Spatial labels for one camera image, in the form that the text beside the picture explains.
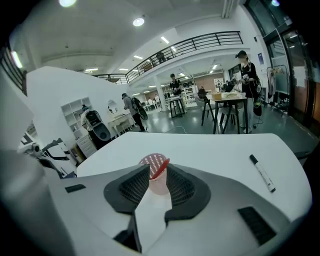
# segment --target backpack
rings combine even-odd
[[[134,110],[139,110],[142,108],[141,102],[137,98],[133,97],[131,98],[131,101],[132,101],[132,107]]]
[[[201,86],[201,89],[199,89],[199,92],[198,92],[199,99],[207,99],[206,95],[207,95],[206,90],[204,89],[203,86]]]
[[[128,97],[128,98],[131,99],[132,108],[133,108],[134,110],[137,110],[137,111],[138,111],[140,117],[141,117],[143,120],[147,120],[147,119],[148,119],[148,115],[147,115],[146,111],[144,110],[144,108],[142,107],[140,100],[138,100],[138,99],[135,98],[135,97],[132,97],[132,98]]]

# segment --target ceiling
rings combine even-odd
[[[170,83],[171,78],[170,74],[174,73],[175,77],[177,79],[180,79],[181,82],[185,80],[185,78],[179,73],[184,73],[189,78],[191,75],[193,77],[197,76],[206,76],[209,75],[209,72],[213,70],[214,65],[218,65],[212,74],[221,73],[224,70],[228,70],[232,68],[233,66],[237,65],[238,60],[235,59],[235,55],[221,55],[221,56],[214,56],[209,58],[203,58],[200,60],[192,61],[189,63],[185,63],[181,66],[177,66],[170,71],[165,71],[163,73],[160,73],[157,75],[159,82],[162,85],[167,85]],[[152,91],[155,90],[155,88],[149,88],[149,86],[154,86],[155,82],[153,80],[153,77],[150,79],[147,79],[141,83],[135,83],[133,86],[131,86],[132,93],[142,93],[145,91]]]
[[[57,0],[48,0],[32,10],[21,33],[41,66],[70,70],[97,67],[99,73],[115,73],[147,42],[164,48],[158,37],[161,33],[174,42],[179,39],[175,37],[176,26],[220,16],[223,6],[224,0],[77,0],[64,8]],[[133,20],[142,16],[144,25],[133,26]],[[26,58],[22,47],[17,44],[14,50]],[[153,54],[150,51],[141,50],[140,54],[149,56]]]

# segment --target gray floor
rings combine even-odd
[[[199,107],[190,107],[183,117],[171,118],[170,112],[148,112],[148,120],[144,121],[144,126],[147,126],[149,133],[171,133],[171,134],[213,134],[214,122],[207,113],[204,118],[203,126],[201,126],[202,110]],[[284,115],[277,110],[271,110],[269,107],[262,108],[262,116],[256,129],[252,131],[254,134],[273,133],[278,135],[293,152],[311,151],[317,145],[318,139],[311,134],[305,127],[295,121],[292,117]],[[222,127],[218,127],[218,132],[221,133]],[[237,126],[228,121],[225,134],[237,134]]]

